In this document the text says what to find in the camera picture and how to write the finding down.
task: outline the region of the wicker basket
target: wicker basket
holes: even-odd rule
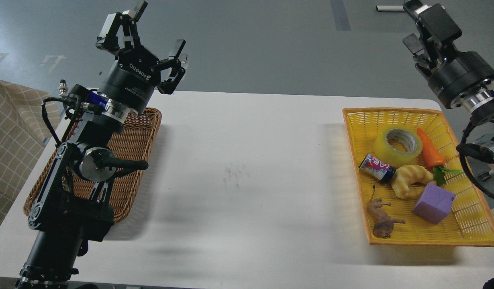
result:
[[[460,169],[458,141],[445,116],[438,110],[414,108],[345,108],[344,120],[349,137],[352,161],[357,168],[365,155],[373,152],[378,133],[389,124],[402,124],[411,130],[422,128],[445,158],[449,169]],[[422,155],[413,165],[425,166]],[[396,197],[390,185],[378,183],[369,174],[356,170],[359,201],[363,211],[365,232],[370,244],[377,245],[443,245],[443,246],[494,246],[494,218],[488,204],[465,174],[446,175],[446,190],[456,194],[451,214],[438,225],[429,223],[412,213],[415,199]],[[392,203],[384,210],[394,218],[402,218],[406,224],[396,224],[391,238],[376,238],[372,234],[374,220],[367,213],[366,204],[372,196]],[[424,185],[412,185],[411,194],[418,195]]]
[[[160,122],[161,113],[155,108],[146,108],[142,115],[129,114],[124,121],[124,132],[113,134],[108,142],[109,149],[119,159],[148,161]],[[26,199],[24,214],[27,216],[29,216],[31,205],[40,193],[54,156],[55,154],[53,153]],[[110,198],[110,205],[115,212],[115,222],[122,221],[129,214],[135,201],[142,175],[143,171],[136,171],[125,177],[115,179]],[[74,193],[76,196],[87,199],[90,196],[93,185],[93,182],[85,181],[74,175]]]

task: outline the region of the toy croissant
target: toy croissant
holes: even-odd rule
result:
[[[395,172],[394,177],[390,181],[395,195],[400,199],[409,197],[409,186],[413,183],[423,183],[427,185],[433,180],[433,174],[425,167],[406,165],[401,166]]]

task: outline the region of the purple cube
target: purple cube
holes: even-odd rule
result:
[[[438,224],[451,213],[455,197],[455,194],[428,183],[418,196],[413,212],[433,224]]]

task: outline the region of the yellow plastic basket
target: yellow plastic basket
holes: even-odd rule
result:
[[[447,174],[446,190],[456,194],[451,214],[438,225],[412,212],[416,197],[402,200],[396,197],[392,187],[379,183],[375,178],[358,170],[366,154],[374,153],[373,144],[378,133],[389,124],[402,124],[411,130],[422,128],[445,158],[449,169],[460,169],[458,141],[449,123],[439,110],[415,108],[345,108],[343,110],[352,162],[356,167],[359,201],[363,212],[365,232],[373,245],[438,245],[438,246],[494,246],[494,218],[488,204],[465,174]],[[413,165],[425,166],[420,154]],[[372,234],[374,220],[366,210],[376,186],[374,198],[392,203],[383,209],[393,218],[402,218],[406,224],[395,224],[391,238],[376,238]],[[412,185],[411,194],[418,196],[425,186]]]

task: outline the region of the beige fabric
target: beige fabric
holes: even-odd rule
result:
[[[51,134],[41,116],[40,90],[0,80],[0,223],[43,151]],[[46,105],[54,128],[59,114],[54,103]]]

